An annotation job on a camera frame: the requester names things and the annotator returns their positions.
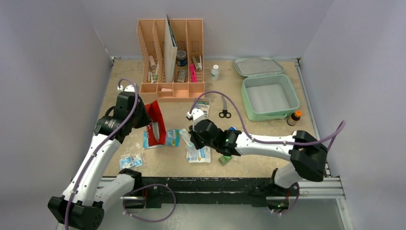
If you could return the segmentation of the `red zipper pouch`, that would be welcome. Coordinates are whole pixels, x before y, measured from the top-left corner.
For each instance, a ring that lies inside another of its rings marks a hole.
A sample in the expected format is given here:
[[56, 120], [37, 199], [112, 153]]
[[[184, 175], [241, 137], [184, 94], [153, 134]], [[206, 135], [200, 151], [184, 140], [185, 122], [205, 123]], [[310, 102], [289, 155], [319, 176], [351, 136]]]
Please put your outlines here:
[[151, 122], [147, 125], [147, 141], [150, 147], [164, 145], [166, 140], [166, 128], [163, 115], [158, 101], [146, 105], [147, 114]]

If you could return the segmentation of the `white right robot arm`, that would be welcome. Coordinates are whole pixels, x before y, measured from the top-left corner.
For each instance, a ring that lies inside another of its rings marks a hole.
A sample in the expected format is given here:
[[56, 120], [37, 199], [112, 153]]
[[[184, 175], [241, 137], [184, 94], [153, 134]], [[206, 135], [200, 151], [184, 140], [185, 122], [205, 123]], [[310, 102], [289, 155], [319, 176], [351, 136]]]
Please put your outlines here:
[[303, 130], [288, 136], [249, 136], [240, 130], [222, 130], [209, 119], [189, 126], [191, 142], [196, 149], [210, 147], [224, 156], [259, 155], [288, 161], [277, 168], [269, 181], [269, 189], [280, 195], [301, 180], [321, 182], [328, 149]]

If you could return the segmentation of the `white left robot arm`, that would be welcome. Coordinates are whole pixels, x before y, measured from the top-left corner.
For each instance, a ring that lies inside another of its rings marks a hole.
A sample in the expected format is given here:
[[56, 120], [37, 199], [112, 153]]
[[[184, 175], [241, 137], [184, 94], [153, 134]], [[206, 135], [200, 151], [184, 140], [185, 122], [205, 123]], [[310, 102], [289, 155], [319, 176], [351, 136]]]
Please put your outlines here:
[[133, 129], [151, 123], [142, 99], [136, 92], [121, 92], [115, 106], [101, 117], [93, 131], [88, 153], [63, 194], [53, 196], [48, 208], [60, 224], [78, 230], [96, 230], [105, 212], [121, 196], [142, 192], [142, 174], [123, 169], [108, 186], [98, 189], [115, 152]]

